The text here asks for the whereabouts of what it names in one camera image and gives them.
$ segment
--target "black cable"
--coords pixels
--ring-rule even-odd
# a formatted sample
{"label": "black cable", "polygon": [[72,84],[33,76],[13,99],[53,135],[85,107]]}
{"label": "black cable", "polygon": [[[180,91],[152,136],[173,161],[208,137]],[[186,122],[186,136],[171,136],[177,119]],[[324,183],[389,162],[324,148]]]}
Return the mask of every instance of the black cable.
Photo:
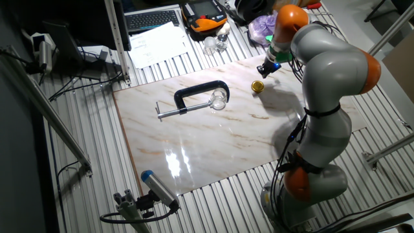
{"label": "black cable", "polygon": [[290,68],[292,69],[293,74],[296,79],[302,83],[303,77],[303,65],[296,59],[295,55],[292,52],[292,49],[289,50],[292,59],[288,61]]}
{"label": "black cable", "polygon": [[96,59],[99,59],[98,54],[91,53],[91,52],[85,52],[84,50],[83,50],[83,51],[79,51],[79,52],[82,52],[83,54],[90,54],[90,55],[93,55],[93,56],[95,56],[95,58],[96,58]]}
{"label": "black cable", "polygon": [[26,65],[33,66],[33,64],[32,64],[32,63],[30,63],[30,62],[28,62],[28,61],[26,61],[26,60],[24,60],[24,59],[21,59],[21,58],[19,58],[18,56],[14,56],[13,54],[11,54],[11,53],[9,53],[9,52],[7,52],[7,51],[5,51],[5,50],[0,50],[0,55],[6,55],[6,56],[9,56],[9,57],[14,58],[14,59],[16,59],[16,60],[18,60],[18,61],[20,61],[20,62],[22,62],[22,63],[26,64]]}
{"label": "black cable", "polygon": [[72,82],[72,77],[70,77],[70,81],[67,82],[61,89],[59,89],[59,91],[56,91],[56,93],[54,93],[51,97],[49,97],[49,101],[52,101],[54,99],[54,97],[59,94],[60,91],[62,91],[66,86],[68,86],[71,82]]}
{"label": "black cable", "polygon": [[[54,56],[54,54],[56,53],[56,49],[57,49],[57,47],[55,46],[54,47],[54,50],[53,50],[53,53],[52,53],[52,58],[53,58],[53,56]],[[43,73],[42,75],[41,75],[41,77],[40,77],[40,80],[39,80],[39,86],[42,84],[42,81],[43,81],[43,78],[45,77],[45,73]]]}
{"label": "black cable", "polygon": [[172,214],[174,214],[176,211],[178,210],[178,208],[174,211],[174,210],[170,210],[167,214],[164,214],[163,216],[160,217],[152,217],[150,219],[138,219],[138,220],[114,220],[114,219],[107,219],[107,217],[111,217],[111,216],[120,216],[120,213],[110,213],[110,214],[104,214],[102,216],[99,217],[99,219],[101,221],[103,221],[104,223],[112,223],[112,224],[133,224],[133,223],[150,223],[153,221],[159,221],[162,220]]}
{"label": "black cable", "polygon": [[92,84],[83,85],[83,86],[80,86],[80,87],[75,87],[75,88],[67,89],[67,90],[65,90],[65,91],[62,91],[61,93],[58,93],[56,96],[53,96],[53,98],[52,98],[52,97],[50,97],[50,98],[49,98],[49,100],[50,100],[50,101],[53,101],[53,100],[57,99],[59,96],[61,96],[63,93],[66,93],[66,92],[68,92],[68,91],[74,91],[74,90],[81,89],[81,88],[84,88],[84,87],[90,87],[90,86],[93,86],[93,85],[98,85],[98,84],[104,84],[104,83],[107,83],[107,82],[112,82],[114,79],[116,79],[116,78],[118,78],[119,76],[121,76],[121,74],[122,74],[122,72],[120,72],[120,73],[119,73],[118,75],[116,75],[115,77],[113,77],[113,78],[111,78],[111,79],[109,79],[109,80],[106,80],[106,81],[97,82],[97,83],[92,83]]}
{"label": "black cable", "polygon": [[[382,96],[387,100],[387,103],[391,106],[391,109],[393,109],[393,111],[396,114],[396,116],[398,117],[398,119],[399,120],[402,120],[401,116],[397,113],[397,111],[391,105],[391,102],[388,100],[388,98],[386,97],[386,95],[382,92],[381,88],[378,85],[376,86],[376,88],[378,88],[378,90],[381,92]],[[413,128],[409,124],[407,124],[406,127],[413,131]]]}
{"label": "black cable", "polygon": [[321,21],[314,21],[312,23],[316,23],[316,24],[321,25],[323,28],[325,28],[326,30],[330,31],[330,33],[332,35],[334,35],[334,36],[336,36],[335,33],[334,33],[334,31],[337,31],[341,35],[341,37],[343,38],[343,40],[346,41],[345,36],[342,34],[342,32],[336,26],[329,25],[327,23],[322,23]]}
{"label": "black cable", "polygon": [[52,149],[52,156],[53,156],[54,174],[56,176],[56,186],[58,187],[58,197],[59,197],[60,210],[62,212],[63,226],[65,227],[65,232],[67,233],[65,212],[63,211],[63,200],[62,200],[62,194],[61,194],[61,190],[60,190],[59,177],[58,177],[58,174],[56,173],[56,170],[58,169],[58,167],[56,165],[56,155],[54,153],[54,145],[53,145],[53,139],[52,139],[52,128],[51,128],[49,123],[48,123],[48,127],[49,127],[50,147]]}
{"label": "black cable", "polygon": [[279,187],[280,187],[280,189],[279,189],[279,193],[278,193],[278,195],[277,195],[277,197],[276,197],[276,200],[274,200],[274,198],[275,198],[275,195],[274,195],[274,192],[275,192],[275,189],[276,189],[276,183],[277,183],[277,180],[278,180],[278,177],[279,177],[279,167],[281,166],[281,164],[283,163],[283,161],[284,161],[284,159],[285,159],[285,155],[286,155],[286,152],[287,152],[287,148],[288,148],[288,146],[289,146],[289,144],[291,143],[291,142],[293,142],[295,139],[296,139],[296,137],[298,136],[298,134],[301,132],[301,131],[303,131],[304,130],[304,128],[305,128],[305,125],[306,125],[306,121],[307,121],[307,115],[305,115],[301,120],[300,120],[300,122],[296,125],[296,127],[295,127],[295,129],[292,131],[292,133],[290,133],[290,135],[288,136],[288,139],[287,139],[287,142],[286,142],[286,144],[285,144],[285,147],[283,148],[283,151],[282,151],[282,154],[281,154],[281,157],[278,159],[278,163],[276,164],[276,169],[275,169],[275,171],[274,171],[274,176],[273,176],[273,179],[272,179],[272,183],[271,183],[271,185],[270,185],[270,205],[271,205],[271,209],[272,209],[272,212],[273,212],[273,215],[276,217],[276,218],[278,218],[279,219],[279,224],[287,231],[287,232],[291,232],[290,230],[289,230],[289,228],[288,228],[288,226],[286,226],[286,224],[285,224],[285,222],[284,222],[284,220],[283,220],[283,218],[282,218],[282,216],[281,216],[281,206],[280,206],[280,202],[281,202],[281,191],[282,191],[282,189],[283,189],[283,185],[281,185],[281,183],[282,183],[282,180],[283,180],[283,177],[284,177],[284,175],[282,175],[282,178],[280,179],[280,181],[279,181]]}
{"label": "black cable", "polygon": [[72,166],[73,164],[76,164],[77,162],[79,162],[79,161],[76,161],[76,162],[73,162],[73,163],[71,163],[71,164],[68,164],[68,165],[64,166],[64,167],[63,167],[63,168],[62,168],[62,169],[58,172],[58,175],[57,175],[57,176],[59,177],[60,173],[61,173],[61,172],[63,172],[65,168],[67,168],[67,167],[69,167],[69,166]]}
{"label": "black cable", "polygon": [[303,129],[302,129],[302,132],[300,134],[300,139],[299,140],[296,140],[297,143],[301,143],[302,142],[303,136],[305,135],[305,131],[306,131],[306,127],[304,126]]}
{"label": "black cable", "polygon": [[84,51],[84,49],[83,49],[80,41],[77,39],[76,42],[78,43],[79,47],[82,49],[82,52],[83,52],[83,61],[86,61],[86,53],[85,53],[85,51]]}

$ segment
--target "clear plastic bottle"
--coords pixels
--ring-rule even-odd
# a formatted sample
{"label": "clear plastic bottle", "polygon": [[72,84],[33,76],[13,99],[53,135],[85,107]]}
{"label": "clear plastic bottle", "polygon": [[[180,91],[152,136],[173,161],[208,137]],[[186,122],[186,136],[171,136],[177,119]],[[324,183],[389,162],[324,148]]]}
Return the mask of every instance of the clear plastic bottle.
{"label": "clear plastic bottle", "polygon": [[227,49],[228,45],[228,36],[225,34],[219,35],[216,40],[216,48],[218,52],[222,52]]}
{"label": "clear plastic bottle", "polygon": [[215,47],[215,44],[216,44],[216,42],[215,42],[214,37],[212,37],[212,36],[207,37],[204,40],[204,50],[203,50],[204,54],[209,55],[209,56],[213,55],[213,53],[217,49]]}

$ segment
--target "marble surface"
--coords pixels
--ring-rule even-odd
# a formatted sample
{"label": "marble surface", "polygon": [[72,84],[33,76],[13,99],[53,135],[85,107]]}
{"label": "marble surface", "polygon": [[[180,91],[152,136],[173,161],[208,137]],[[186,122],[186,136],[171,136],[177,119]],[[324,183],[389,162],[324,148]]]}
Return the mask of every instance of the marble surface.
{"label": "marble surface", "polygon": [[[303,115],[301,84],[289,65],[262,80],[257,56],[159,82],[114,92],[118,114],[140,181],[153,170],[176,194],[183,194],[278,158],[286,138]],[[185,115],[157,118],[175,110],[173,95],[185,87],[222,80],[230,88],[227,106],[198,109]],[[251,84],[261,80],[262,93]],[[207,102],[212,91],[184,99],[187,107]],[[366,127],[349,97],[341,99],[353,131]],[[149,188],[142,184],[146,194]]]}

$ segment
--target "white paper document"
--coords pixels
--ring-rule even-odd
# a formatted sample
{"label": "white paper document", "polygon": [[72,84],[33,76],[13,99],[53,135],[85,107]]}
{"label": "white paper document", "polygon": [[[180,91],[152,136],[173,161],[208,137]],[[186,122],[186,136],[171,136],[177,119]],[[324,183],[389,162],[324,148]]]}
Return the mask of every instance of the white paper document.
{"label": "white paper document", "polygon": [[130,37],[129,55],[138,69],[154,65],[187,52],[182,40],[183,31],[172,22]]}

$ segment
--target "metal frame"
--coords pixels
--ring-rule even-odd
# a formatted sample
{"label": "metal frame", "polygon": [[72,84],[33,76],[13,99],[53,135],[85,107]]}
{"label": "metal frame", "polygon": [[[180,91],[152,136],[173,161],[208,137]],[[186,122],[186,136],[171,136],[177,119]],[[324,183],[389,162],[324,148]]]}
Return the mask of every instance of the metal frame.
{"label": "metal frame", "polygon": [[[406,194],[404,194],[404,195],[400,195],[400,196],[398,196],[398,197],[396,197],[396,198],[394,198],[394,199],[397,199],[397,198],[400,198],[400,197],[404,197],[404,196],[406,196],[406,195],[411,195],[411,194],[413,194],[413,193],[414,193],[413,191],[410,191],[410,192],[407,192],[407,193],[406,193]],[[361,217],[361,216],[362,216],[362,214],[355,215],[355,216],[353,216],[353,218],[357,218],[357,217],[361,217],[361,218],[360,218],[360,219],[358,219],[357,221],[355,221],[355,222],[353,222],[353,223],[349,224],[348,226],[341,228],[341,229],[340,229],[340,230],[338,230],[337,232],[342,232],[342,231],[344,231],[345,229],[348,229],[348,228],[351,228],[351,227],[353,227],[353,226],[355,226],[355,225],[358,225],[358,224],[360,224],[360,223],[363,223],[364,221],[369,221],[370,219],[372,219],[372,218],[373,218],[373,217],[375,217],[375,216],[379,216],[380,214],[386,213],[386,212],[388,212],[388,211],[390,211],[390,210],[392,210],[392,209],[394,209],[394,208],[397,208],[397,207],[399,207],[399,206],[405,205],[405,204],[410,203],[410,202],[412,202],[412,201],[413,201],[413,198],[410,198],[410,199],[405,200],[405,201],[401,201],[400,203],[397,203],[397,204],[394,204],[394,205],[392,205],[392,206],[389,206],[389,207],[387,207],[387,208],[385,208],[385,209],[383,209],[383,210],[376,211],[375,213],[370,214],[370,215],[365,216],[365,217]]]}
{"label": "metal frame", "polygon": [[124,75],[124,81],[126,84],[131,84],[131,80],[129,79],[129,71],[127,62],[125,59],[125,51],[124,46],[122,45],[122,38],[121,33],[119,31],[118,20],[116,18],[114,2],[113,0],[105,0],[105,6],[108,13],[109,22],[111,24],[112,35],[114,36],[116,51],[118,53],[118,57],[121,63],[122,74]]}
{"label": "metal frame", "polygon": [[[15,54],[13,48],[9,48],[8,51]],[[38,83],[27,75],[23,66],[14,58],[0,56],[0,62],[4,67],[9,68],[8,70],[12,74],[12,78],[10,80],[17,83],[24,90],[37,109],[60,136],[62,141],[64,141],[73,155],[80,161],[82,166],[88,172],[87,175],[92,175],[91,162],[89,161],[89,158],[82,151],[79,144],[75,141],[74,137],[59,117],[59,114],[53,109],[49,100],[40,90]]]}
{"label": "metal frame", "polygon": [[386,31],[380,41],[372,46],[368,53],[375,56],[377,52],[414,16],[414,3],[395,21],[395,23]]}
{"label": "metal frame", "polygon": [[[387,30],[387,32],[382,36],[380,41],[372,46],[368,53],[372,56],[375,56],[379,50],[404,26],[414,16],[414,3],[412,3],[409,8],[395,21],[395,23]],[[364,152],[362,155],[366,159],[369,165],[376,169],[376,162],[393,153],[394,151],[414,142],[414,133],[404,137],[403,139],[398,140],[397,142],[392,143],[392,145],[384,148],[383,150],[375,153],[374,155]]]}
{"label": "metal frame", "polygon": [[379,3],[379,4],[377,4],[377,6],[374,8],[374,10],[371,12],[371,13],[369,13],[369,15],[364,19],[364,22],[369,22],[369,21],[371,21],[371,20],[373,20],[373,19],[376,19],[376,18],[378,18],[378,17],[381,17],[381,16],[384,16],[384,15],[386,15],[386,14],[388,14],[388,13],[391,13],[391,12],[394,12],[394,11],[397,11],[397,10],[390,10],[390,11],[388,11],[388,12],[385,12],[385,13],[382,13],[382,14],[380,14],[380,15],[378,15],[378,16],[374,16],[373,17],[373,14],[375,14],[375,12],[384,4],[386,2],[386,0],[381,0],[381,2]]}

